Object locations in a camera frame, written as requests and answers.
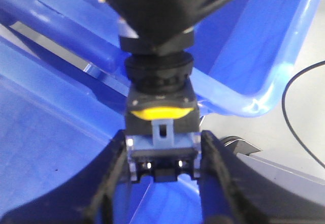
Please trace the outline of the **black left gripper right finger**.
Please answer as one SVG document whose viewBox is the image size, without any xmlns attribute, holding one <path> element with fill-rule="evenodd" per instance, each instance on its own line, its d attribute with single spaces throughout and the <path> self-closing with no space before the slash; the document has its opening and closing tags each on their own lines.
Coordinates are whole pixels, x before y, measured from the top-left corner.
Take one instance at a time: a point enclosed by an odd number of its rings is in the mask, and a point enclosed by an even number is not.
<svg viewBox="0 0 325 224">
<path fill-rule="evenodd" d="M 201 132 L 201 144 L 198 186 L 203 223 L 324 223 L 324 205 L 265 178 L 212 132 Z"/>
</svg>

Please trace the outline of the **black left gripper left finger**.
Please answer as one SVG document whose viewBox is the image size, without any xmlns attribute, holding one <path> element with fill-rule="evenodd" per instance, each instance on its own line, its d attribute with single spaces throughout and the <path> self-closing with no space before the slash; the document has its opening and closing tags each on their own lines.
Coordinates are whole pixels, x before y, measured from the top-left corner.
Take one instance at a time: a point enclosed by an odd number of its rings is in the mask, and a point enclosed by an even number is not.
<svg viewBox="0 0 325 224">
<path fill-rule="evenodd" d="M 6 212 L 1 223 L 126 223 L 125 135 L 119 130 L 84 169 L 51 192 Z"/>
</svg>

